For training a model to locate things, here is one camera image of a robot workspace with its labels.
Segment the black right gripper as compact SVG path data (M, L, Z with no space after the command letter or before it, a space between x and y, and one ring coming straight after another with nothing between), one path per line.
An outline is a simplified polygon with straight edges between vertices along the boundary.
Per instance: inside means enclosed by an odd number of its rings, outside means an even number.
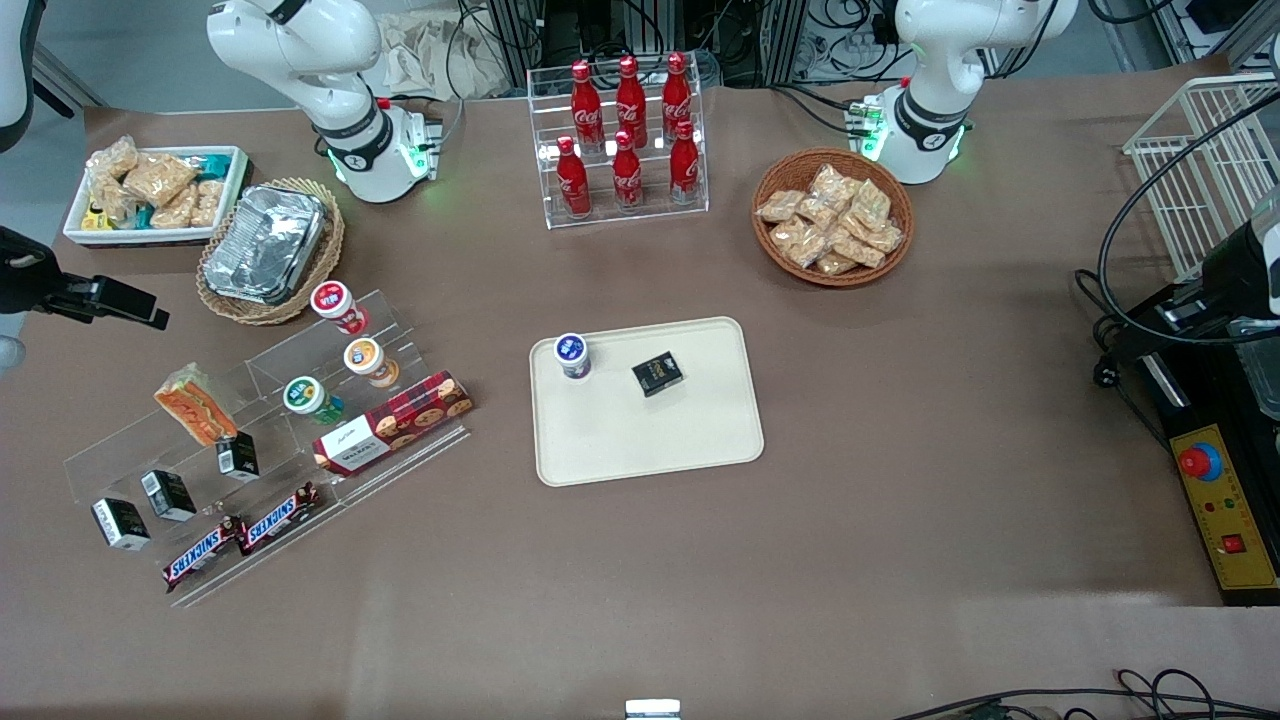
M61 297L61 306L55 300ZM67 277L51 249L1 228L1 314L115 313L122 319L165 331L169 313L151 293L109 277Z

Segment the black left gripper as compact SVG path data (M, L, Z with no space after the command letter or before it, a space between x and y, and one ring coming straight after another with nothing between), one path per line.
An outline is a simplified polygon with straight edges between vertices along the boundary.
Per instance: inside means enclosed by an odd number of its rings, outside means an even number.
M1247 222L1201 265L1204 306L1230 306L1230 313L1277 313L1277 258L1266 255L1265 237Z

